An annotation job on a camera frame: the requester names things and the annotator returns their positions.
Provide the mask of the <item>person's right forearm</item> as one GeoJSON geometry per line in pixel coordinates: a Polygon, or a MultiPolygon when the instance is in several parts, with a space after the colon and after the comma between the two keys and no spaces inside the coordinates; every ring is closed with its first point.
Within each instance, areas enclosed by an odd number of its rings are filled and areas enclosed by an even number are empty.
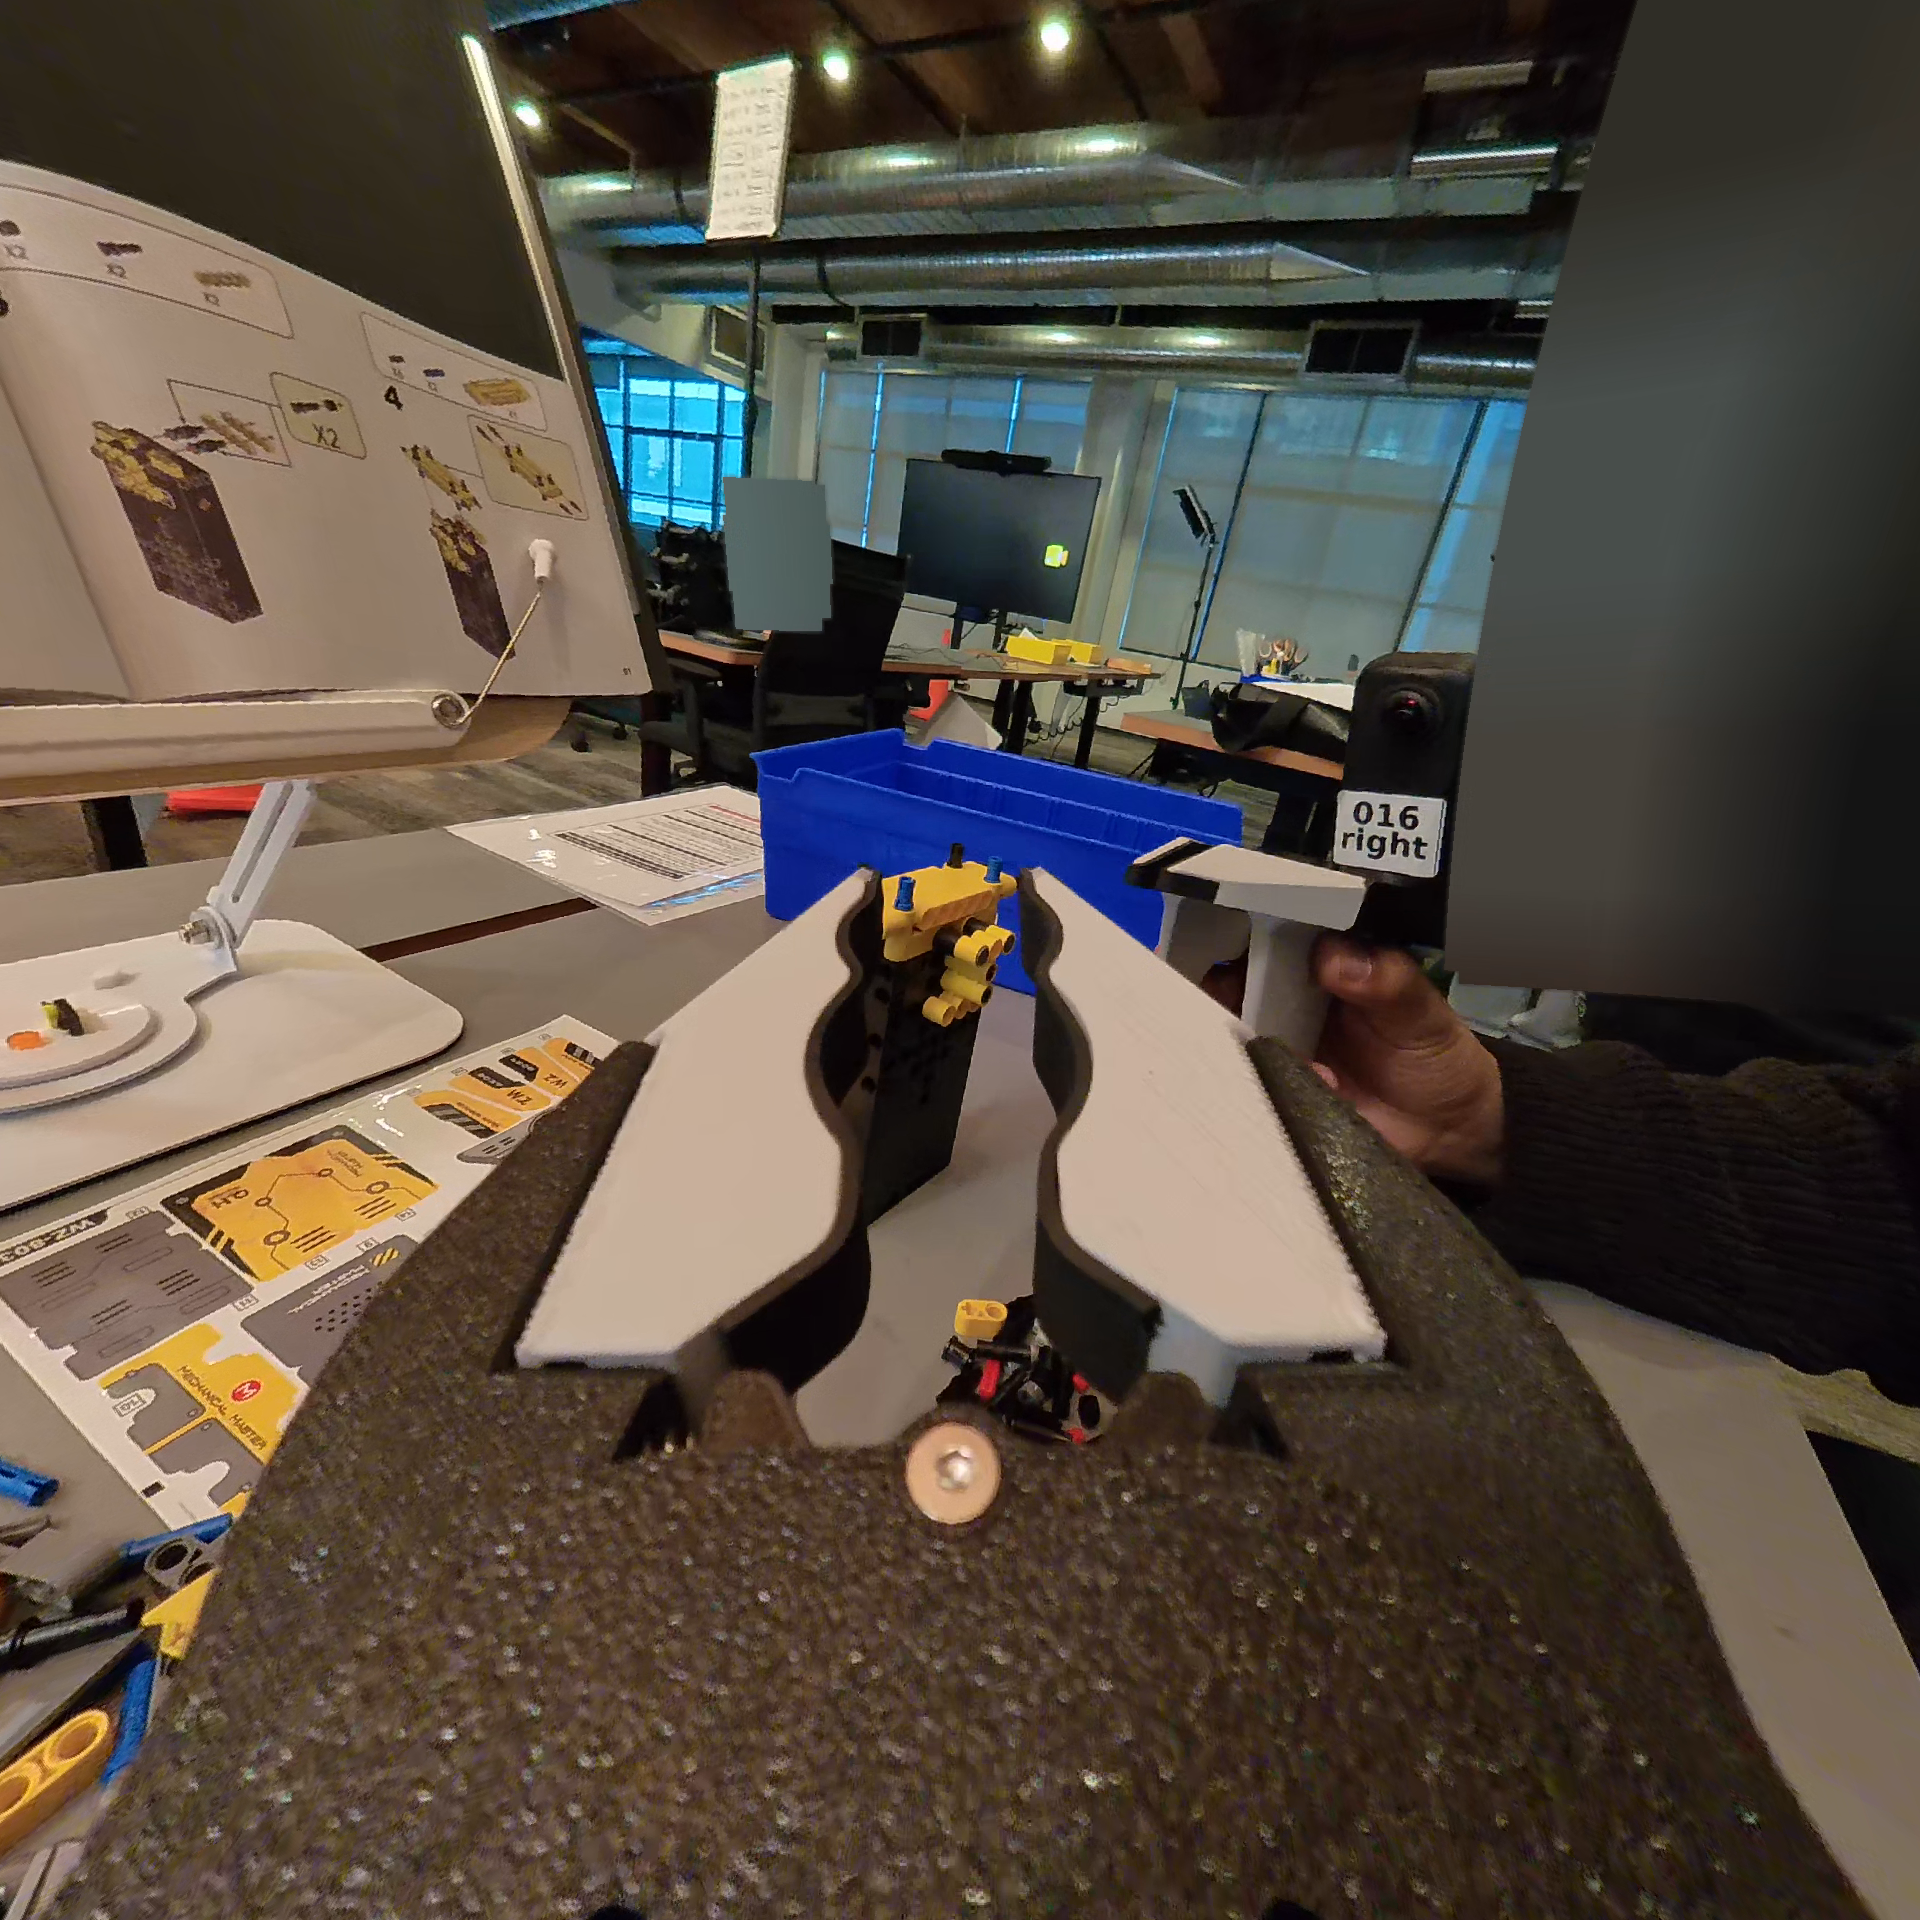
{"type": "Polygon", "coordinates": [[[1536,1280],[1917,1404],[1917,1061],[1678,1072],[1498,1046],[1502,1158],[1467,1214],[1536,1280]]]}

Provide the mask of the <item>black monitor screen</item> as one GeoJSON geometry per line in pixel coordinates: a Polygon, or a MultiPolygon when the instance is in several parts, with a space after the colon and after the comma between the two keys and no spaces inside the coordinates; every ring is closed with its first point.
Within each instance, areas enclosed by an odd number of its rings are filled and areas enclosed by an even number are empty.
{"type": "Polygon", "coordinates": [[[1099,493],[1097,474],[1004,452],[905,461],[896,531],[905,592],[968,618],[1069,627],[1099,493]]]}

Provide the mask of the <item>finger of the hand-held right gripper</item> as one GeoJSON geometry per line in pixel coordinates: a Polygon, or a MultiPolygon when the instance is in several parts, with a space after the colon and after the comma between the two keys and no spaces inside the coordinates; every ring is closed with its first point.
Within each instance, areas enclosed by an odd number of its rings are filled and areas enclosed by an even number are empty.
{"type": "Polygon", "coordinates": [[[1133,859],[1123,880],[1171,900],[1347,932],[1367,897],[1361,877],[1228,843],[1175,838],[1133,859]]]}

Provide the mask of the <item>blue storage bin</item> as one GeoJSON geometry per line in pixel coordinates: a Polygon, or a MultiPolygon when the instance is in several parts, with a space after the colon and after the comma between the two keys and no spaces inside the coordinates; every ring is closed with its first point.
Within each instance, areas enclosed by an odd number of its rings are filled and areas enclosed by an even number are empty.
{"type": "Polygon", "coordinates": [[[1175,840],[1242,843],[1240,808],[1226,800],[962,742],[919,746],[899,731],[771,749],[753,765],[763,906],[777,922],[799,919],[857,869],[891,878],[962,847],[1006,875],[1052,875],[1156,949],[1162,898],[1128,884],[1130,866],[1175,840]]]}

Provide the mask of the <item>person's right hand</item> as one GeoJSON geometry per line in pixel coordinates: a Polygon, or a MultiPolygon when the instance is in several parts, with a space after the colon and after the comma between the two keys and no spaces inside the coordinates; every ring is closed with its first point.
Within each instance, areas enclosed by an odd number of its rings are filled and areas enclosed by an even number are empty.
{"type": "Polygon", "coordinates": [[[1310,977],[1326,1009],[1310,1065],[1408,1164],[1491,1189],[1503,1151],[1495,1059],[1406,951],[1321,932],[1310,977]]]}

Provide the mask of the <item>printed paper sheet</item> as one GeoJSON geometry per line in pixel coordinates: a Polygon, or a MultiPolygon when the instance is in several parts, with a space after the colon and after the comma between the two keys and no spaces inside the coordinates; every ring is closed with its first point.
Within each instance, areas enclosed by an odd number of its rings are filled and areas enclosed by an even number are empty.
{"type": "Polygon", "coordinates": [[[641,926],[763,897],[758,799],[729,784],[457,824],[450,833],[641,926]]]}

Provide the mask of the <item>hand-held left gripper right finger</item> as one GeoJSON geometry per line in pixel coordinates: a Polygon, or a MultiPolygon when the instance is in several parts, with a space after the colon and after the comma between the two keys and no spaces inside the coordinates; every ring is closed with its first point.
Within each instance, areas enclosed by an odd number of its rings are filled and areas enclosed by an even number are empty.
{"type": "Polygon", "coordinates": [[[1069,1370],[1112,1404],[1175,1376],[1222,1408],[1251,1367],[1385,1360],[1262,1079],[1267,1044],[1040,869],[1019,875],[1019,942],[1053,1108],[1029,1297],[1069,1370]]]}

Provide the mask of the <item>black brick tower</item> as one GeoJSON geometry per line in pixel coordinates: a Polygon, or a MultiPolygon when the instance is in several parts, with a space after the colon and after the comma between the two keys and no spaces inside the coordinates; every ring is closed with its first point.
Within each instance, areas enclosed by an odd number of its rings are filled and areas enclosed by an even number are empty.
{"type": "Polygon", "coordinates": [[[866,1044],[842,1111],[862,1145],[859,1218],[872,1227],[948,1169],[979,1019],[1011,928],[939,926],[912,958],[879,958],[859,995],[866,1044]]]}

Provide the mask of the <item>open instruction booklet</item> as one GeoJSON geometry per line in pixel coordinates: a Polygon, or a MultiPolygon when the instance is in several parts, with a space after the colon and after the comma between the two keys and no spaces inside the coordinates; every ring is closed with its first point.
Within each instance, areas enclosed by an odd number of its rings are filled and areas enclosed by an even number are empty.
{"type": "Polygon", "coordinates": [[[618,698],[646,682],[602,432],[476,349],[180,213],[3,163],[3,695],[618,698]]]}

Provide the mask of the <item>black tilted panel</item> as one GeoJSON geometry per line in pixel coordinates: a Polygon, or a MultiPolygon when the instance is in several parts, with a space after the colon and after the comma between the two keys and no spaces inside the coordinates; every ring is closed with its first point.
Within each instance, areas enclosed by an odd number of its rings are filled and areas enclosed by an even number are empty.
{"type": "Polygon", "coordinates": [[[904,566],[830,543],[830,613],[816,635],[767,637],[752,693],[747,752],[899,731],[905,680],[886,670],[904,599],[904,566]]]}

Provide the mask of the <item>yellow black sticker sheet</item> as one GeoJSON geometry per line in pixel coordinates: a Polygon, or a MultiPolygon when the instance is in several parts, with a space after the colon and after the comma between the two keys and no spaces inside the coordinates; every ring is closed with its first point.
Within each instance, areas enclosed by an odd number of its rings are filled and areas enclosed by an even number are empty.
{"type": "Polygon", "coordinates": [[[612,1054],[557,1019],[3,1242],[3,1353],[166,1525],[235,1515],[420,1242],[612,1054]]]}

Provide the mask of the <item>white sign on pole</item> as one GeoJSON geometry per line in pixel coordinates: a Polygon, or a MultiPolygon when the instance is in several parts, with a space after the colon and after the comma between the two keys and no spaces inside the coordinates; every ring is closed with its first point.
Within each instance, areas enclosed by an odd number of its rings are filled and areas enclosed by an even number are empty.
{"type": "Polygon", "coordinates": [[[791,55],[713,75],[703,240],[765,242],[782,227],[799,67],[791,55]]]}

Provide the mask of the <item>black bag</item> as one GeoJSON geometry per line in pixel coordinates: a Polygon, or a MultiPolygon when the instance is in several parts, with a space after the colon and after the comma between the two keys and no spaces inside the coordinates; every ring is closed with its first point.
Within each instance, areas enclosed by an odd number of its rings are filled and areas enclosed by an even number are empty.
{"type": "Polygon", "coordinates": [[[1212,690],[1212,740],[1228,754],[1286,752],[1341,763],[1349,708],[1316,696],[1307,684],[1235,682],[1212,690]]]}

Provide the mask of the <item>background wooden desk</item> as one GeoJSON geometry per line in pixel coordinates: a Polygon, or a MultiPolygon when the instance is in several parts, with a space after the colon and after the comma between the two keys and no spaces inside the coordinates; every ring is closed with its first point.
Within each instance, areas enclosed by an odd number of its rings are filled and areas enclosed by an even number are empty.
{"type": "Polygon", "coordinates": [[[1259,853],[1321,859],[1331,848],[1346,759],[1331,720],[1329,708],[1299,702],[1278,719],[1259,712],[1251,727],[1130,712],[1117,731],[1148,744],[1148,781],[1204,797],[1222,786],[1264,793],[1271,806],[1259,853]]]}
{"type": "MultiPolygon", "coordinates": [[[[741,776],[747,786],[756,786],[750,727],[756,672],[765,641],[665,632],[659,647],[665,658],[675,660],[667,668],[667,689],[680,689],[683,712],[672,724],[663,723],[659,714],[647,712],[641,719],[640,734],[657,742],[662,752],[686,757],[694,770],[706,778],[741,776]]],[[[999,751],[1011,757],[1025,751],[1029,723],[1033,720],[1033,686],[1058,682],[1082,693],[1086,708],[1071,761],[1078,770],[1092,763],[1099,702],[1117,693],[1140,693],[1156,677],[1151,667],[1131,660],[1105,660],[1099,667],[1040,667],[1010,658],[1004,651],[971,653],[946,644],[908,647],[905,651],[891,647],[886,653],[883,670],[891,677],[908,677],[916,684],[936,680],[1006,684],[1011,693],[995,695],[993,724],[1002,734],[999,751]]]]}

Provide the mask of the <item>black light stand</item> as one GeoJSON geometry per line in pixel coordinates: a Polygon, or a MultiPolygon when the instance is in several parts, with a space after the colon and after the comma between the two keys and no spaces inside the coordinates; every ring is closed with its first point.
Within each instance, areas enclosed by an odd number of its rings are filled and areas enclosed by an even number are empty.
{"type": "Polygon", "coordinates": [[[1197,577],[1192,592],[1192,605],[1188,610],[1186,637],[1179,648],[1179,662],[1171,686],[1169,711],[1184,711],[1188,672],[1196,660],[1197,644],[1201,638],[1204,613],[1207,606],[1207,597],[1214,582],[1214,571],[1219,551],[1219,528],[1207,510],[1205,503],[1189,484],[1179,484],[1173,491],[1173,500],[1179,509],[1182,521],[1188,534],[1200,548],[1197,577]]]}

